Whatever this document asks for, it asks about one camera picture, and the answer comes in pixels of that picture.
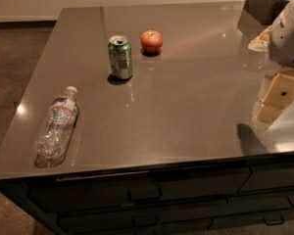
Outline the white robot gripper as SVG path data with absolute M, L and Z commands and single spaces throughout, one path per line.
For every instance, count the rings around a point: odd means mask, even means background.
M 294 0 L 290 0 L 273 21 L 269 34 L 269 58 L 282 66 L 292 67 L 267 75 L 254 107 L 254 118 L 273 124 L 294 102 Z

